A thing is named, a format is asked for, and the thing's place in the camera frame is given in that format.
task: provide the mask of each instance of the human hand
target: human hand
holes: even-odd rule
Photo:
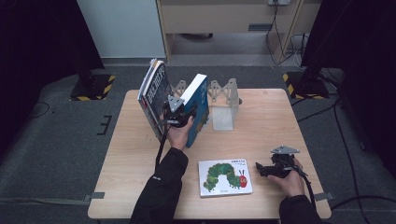
[[[171,147],[175,147],[180,150],[184,149],[187,143],[187,139],[189,137],[189,130],[192,127],[193,121],[193,116],[190,116],[189,121],[184,127],[176,128],[171,126],[167,135]]]
[[[303,166],[295,158],[294,164],[300,167],[300,169],[303,169]],[[268,175],[267,178],[271,182],[277,183],[288,195],[288,197],[305,194],[303,178],[294,170],[290,171],[288,176],[286,176],[285,178],[279,178],[274,175]]]

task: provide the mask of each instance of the book cover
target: book cover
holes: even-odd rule
[[[143,79],[137,101],[160,142],[163,137],[160,116],[163,113],[163,103],[167,101],[168,95],[172,95],[172,87],[165,72],[165,64],[163,61],[153,59]]]
[[[198,161],[201,197],[249,194],[253,191],[245,159]]]
[[[198,133],[206,124],[209,116],[209,105],[207,103],[207,76],[198,74],[192,83],[180,96],[184,100],[184,111],[189,112],[197,106],[194,123],[189,131],[189,139],[186,147],[191,147]]]

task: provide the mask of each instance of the human arm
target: human arm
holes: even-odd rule
[[[172,223],[189,159],[182,152],[187,143],[192,118],[183,128],[171,127],[168,140],[171,148],[150,177],[136,202],[130,223]]]
[[[303,168],[297,159],[294,159],[294,164]],[[287,195],[279,206],[282,224],[322,223],[317,211],[305,196],[304,180],[296,171],[290,171],[285,178],[274,175],[268,175],[267,178],[277,183]]]

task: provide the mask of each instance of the white wall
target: white wall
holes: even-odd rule
[[[155,0],[78,0],[102,58],[164,58]]]

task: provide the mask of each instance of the gray floor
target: gray floor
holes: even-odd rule
[[[299,42],[296,40],[295,48],[300,47]],[[299,71],[295,65],[299,60],[297,54],[281,65],[274,65],[263,33],[214,34],[212,38],[178,35],[167,73],[172,83],[181,78],[191,81],[196,73],[203,73],[220,84],[236,77],[239,88],[286,89],[281,76],[288,71]],[[103,101],[69,101],[77,76],[64,78],[43,89],[39,103],[0,167],[0,198],[3,202],[16,198],[81,202],[86,194],[94,191],[123,96],[128,90],[139,87],[149,59],[120,60],[118,63],[104,61],[106,70],[115,74],[116,79]],[[335,76],[342,75],[341,71],[331,71]],[[331,86],[328,90],[335,92]],[[332,95],[325,100],[299,102],[290,99],[290,103],[299,102],[293,110],[297,119],[303,119],[331,106],[337,99],[337,95]],[[356,196],[350,164],[360,195],[395,200],[396,180],[374,152],[361,150],[347,111],[337,106],[336,115],[347,148],[332,109],[299,122],[321,184],[325,191],[335,196],[329,201],[330,206]],[[98,135],[104,129],[101,123],[107,122],[105,116],[112,117],[110,125],[105,135]],[[361,203],[363,214],[370,223],[394,223],[396,220],[396,203],[366,198]],[[7,201],[0,203],[0,216],[3,216],[0,223],[96,223],[87,216],[87,210],[88,205]],[[333,210],[332,217],[326,221],[333,224],[365,223],[363,214],[354,200]],[[102,223],[127,223],[127,220],[102,220]]]

